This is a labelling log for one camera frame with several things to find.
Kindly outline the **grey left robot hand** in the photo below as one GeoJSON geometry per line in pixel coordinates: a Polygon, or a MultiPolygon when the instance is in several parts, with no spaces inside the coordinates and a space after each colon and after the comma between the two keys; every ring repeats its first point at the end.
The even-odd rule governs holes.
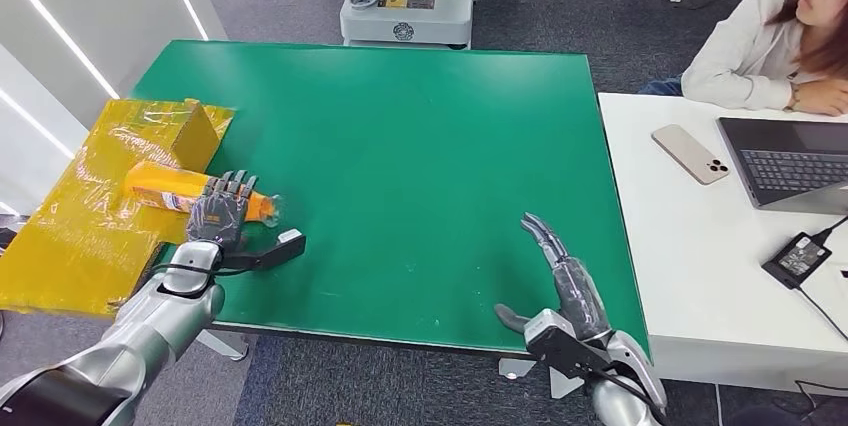
{"type": "Polygon", "coordinates": [[[255,175],[247,176],[246,170],[210,176],[192,205],[186,239],[213,242],[224,251],[235,250],[257,180],[255,175]]]}

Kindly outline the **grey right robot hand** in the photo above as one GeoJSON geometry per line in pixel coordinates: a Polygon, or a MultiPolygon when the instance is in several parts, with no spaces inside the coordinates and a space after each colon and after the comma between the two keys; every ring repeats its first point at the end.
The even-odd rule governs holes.
{"type": "Polygon", "coordinates": [[[536,241],[549,265],[558,308],[527,318],[504,304],[497,304],[494,307],[496,317],[507,329],[522,334],[530,344],[546,341],[581,344],[599,351],[606,349],[613,330],[583,262],[568,251],[540,217],[524,213],[521,227],[536,241]]]}

